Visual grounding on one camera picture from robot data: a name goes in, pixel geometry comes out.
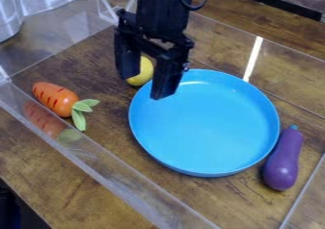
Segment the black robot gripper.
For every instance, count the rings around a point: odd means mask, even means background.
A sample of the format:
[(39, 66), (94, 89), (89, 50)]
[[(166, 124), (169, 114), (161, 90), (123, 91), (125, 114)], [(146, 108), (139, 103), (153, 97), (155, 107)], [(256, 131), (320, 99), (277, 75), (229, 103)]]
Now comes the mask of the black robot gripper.
[[(115, 67), (122, 80), (139, 75), (141, 53), (158, 57), (150, 97), (159, 100), (177, 91), (188, 69), (188, 53), (194, 47), (185, 36), (192, 0), (138, 0), (137, 12), (118, 11), (114, 34)], [(164, 50), (151, 39), (172, 43)]]

